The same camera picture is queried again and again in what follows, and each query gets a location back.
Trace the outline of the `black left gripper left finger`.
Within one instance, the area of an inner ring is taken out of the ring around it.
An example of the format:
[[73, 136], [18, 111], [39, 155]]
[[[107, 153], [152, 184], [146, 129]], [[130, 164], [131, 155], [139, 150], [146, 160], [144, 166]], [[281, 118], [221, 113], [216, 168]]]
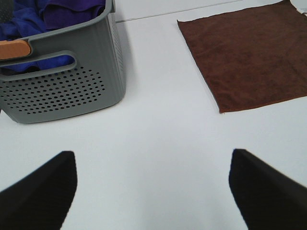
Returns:
[[63, 151], [0, 193], [2, 230], [59, 230], [77, 189], [72, 151]]

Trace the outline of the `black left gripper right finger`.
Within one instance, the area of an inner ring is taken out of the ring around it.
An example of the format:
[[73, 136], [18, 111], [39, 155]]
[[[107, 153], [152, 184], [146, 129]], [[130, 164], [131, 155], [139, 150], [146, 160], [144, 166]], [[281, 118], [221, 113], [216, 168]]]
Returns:
[[250, 230], [305, 230], [307, 189], [245, 149], [232, 153], [229, 186]]

